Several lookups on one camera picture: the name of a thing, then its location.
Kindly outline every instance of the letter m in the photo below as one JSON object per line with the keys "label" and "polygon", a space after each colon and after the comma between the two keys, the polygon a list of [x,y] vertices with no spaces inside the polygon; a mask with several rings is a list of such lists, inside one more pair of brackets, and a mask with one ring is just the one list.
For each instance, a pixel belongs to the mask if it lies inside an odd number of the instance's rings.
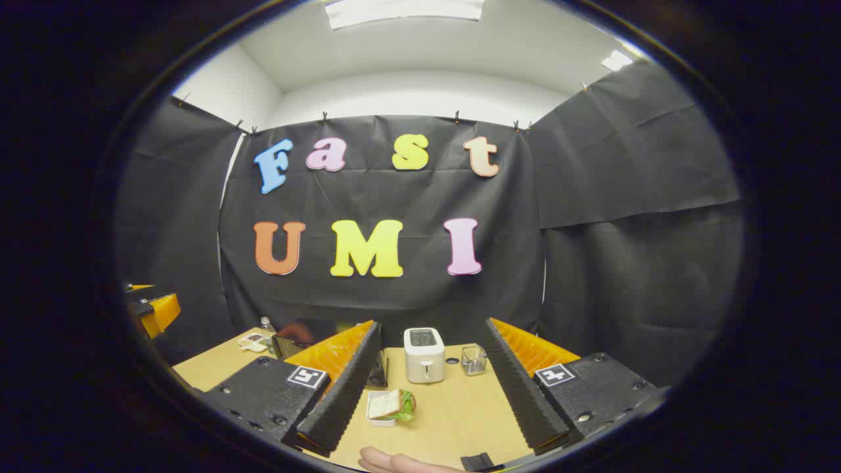
{"label": "letter m", "polygon": [[341,220],[332,226],[336,233],[336,265],[330,268],[334,276],[353,276],[350,259],[360,275],[368,272],[374,257],[377,262],[371,268],[371,274],[377,278],[398,278],[403,275],[403,268],[397,260],[397,237],[403,224],[396,220],[380,221],[365,240],[355,221]]}

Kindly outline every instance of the white toaster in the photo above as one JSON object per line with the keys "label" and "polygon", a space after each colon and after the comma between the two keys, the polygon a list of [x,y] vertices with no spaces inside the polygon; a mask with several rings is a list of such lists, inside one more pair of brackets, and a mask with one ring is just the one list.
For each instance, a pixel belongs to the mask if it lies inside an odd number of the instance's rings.
{"label": "white toaster", "polygon": [[436,329],[407,328],[403,332],[403,346],[409,382],[437,383],[444,379],[444,342]]}

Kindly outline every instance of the ceiling light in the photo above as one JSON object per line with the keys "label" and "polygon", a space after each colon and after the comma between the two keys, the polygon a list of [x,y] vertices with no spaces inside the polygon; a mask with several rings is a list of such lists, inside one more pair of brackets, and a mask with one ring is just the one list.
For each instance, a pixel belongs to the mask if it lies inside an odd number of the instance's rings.
{"label": "ceiling light", "polygon": [[614,50],[610,56],[601,62],[601,65],[607,67],[611,71],[618,71],[632,62],[631,58],[625,56],[617,50]]}
{"label": "ceiling light", "polygon": [[340,0],[325,5],[333,29],[380,19],[440,17],[479,21],[484,0]]}

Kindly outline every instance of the white wall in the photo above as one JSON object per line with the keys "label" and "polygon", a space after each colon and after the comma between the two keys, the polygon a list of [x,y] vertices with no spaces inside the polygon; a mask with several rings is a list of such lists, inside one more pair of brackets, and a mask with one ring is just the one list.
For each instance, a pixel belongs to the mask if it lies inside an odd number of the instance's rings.
{"label": "white wall", "polygon": [[526,128],[566,95],[502,77],[463,72],[405,71],[346,77],[286,92],[264,128],[358,115],[459,117]]}
{"label": "white wall", "polygon": [[280,89],[239,45],[222,50],[172,93],[240,128],[262,130],[281,97]]}

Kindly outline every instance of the glass cup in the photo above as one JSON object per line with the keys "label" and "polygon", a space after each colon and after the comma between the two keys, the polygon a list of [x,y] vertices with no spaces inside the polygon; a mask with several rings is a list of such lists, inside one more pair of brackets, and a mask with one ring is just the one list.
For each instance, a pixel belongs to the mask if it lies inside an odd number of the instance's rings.
{"label": "glass cup", "polygon": [[488,354],[479,345],[462,348],[462,369],[467,376],[481,375],[488,364]]}

